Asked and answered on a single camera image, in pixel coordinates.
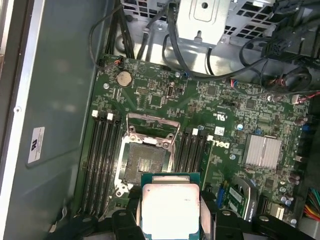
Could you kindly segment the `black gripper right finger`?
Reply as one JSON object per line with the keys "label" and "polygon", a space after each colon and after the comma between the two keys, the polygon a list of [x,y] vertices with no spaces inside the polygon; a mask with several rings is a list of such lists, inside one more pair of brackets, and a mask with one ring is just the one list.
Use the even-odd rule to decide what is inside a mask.
{"label": "black gripper right finger", "polygon": [[245,221],[234,211],[219,209],[215,195],[200,192],[201,240],[299,240],[300,231],[278,218],[260,214]]}

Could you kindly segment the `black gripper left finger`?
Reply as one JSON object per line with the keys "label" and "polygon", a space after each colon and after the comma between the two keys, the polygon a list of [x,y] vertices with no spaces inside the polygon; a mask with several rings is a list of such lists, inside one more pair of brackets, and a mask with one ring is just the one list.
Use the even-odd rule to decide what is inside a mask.
{"label": "black gripper left finger", "polygon": [[134,187],[125,209],[99,221],[95,216],[80,215],[47,235],[48,240],[141,240],[143,231],[137,224],[141,189]]}

